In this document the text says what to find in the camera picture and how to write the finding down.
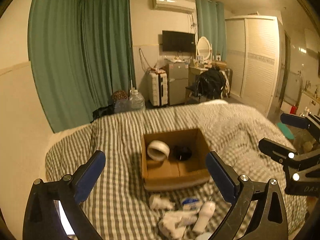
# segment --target curtain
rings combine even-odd
[[[28,54],[39,99],[54,132],[89,123],[96,109],[79,23],[79,0],[32,0]]]
[[[32,0],[28,54],[54,132],[87,124],[134,80],[129,0]]]
[[[97,108],[111,95],[129,90],[131,30],[129,0],[81,0],[81,44],[92,98]]]
[[[198,16],[198,37],[205,36],[212,44],[212,54],[216,59],[221,55],[223,61],[227,58],[226,26],[224,5],[214,0],[196,0]]]

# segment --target oval mirror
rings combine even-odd
[[[211,46],[208,39],[202,36],[197,43],[197,52],[199,56],[203,56],[204,60],[209,59],[211,54]]]

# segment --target refrigerator door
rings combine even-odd
[[[188,65],[185,63],[169,63],[167,65],[168,79],[188,78]]]
[[[186,95],[186,87],[188,86],[188,79],[174,79],[168,80],[169,84],[169,105],[177,105],[184,103]]]

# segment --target white wardrobe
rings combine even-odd
[[[233,70],[231,96],[266,117],[279,83],[280,36],[277,17],[236,16],[226,19],[227,66]]]

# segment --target round white light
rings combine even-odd
[[[300,176],[298,173],[295,173],[292,175],[293,180],[298,181],[300,179]]]
[[[293,159],[293,158],[294,158],[294,153],[289,153],[289,154],[288,154],[288,157],[289,157],[290,159]]]

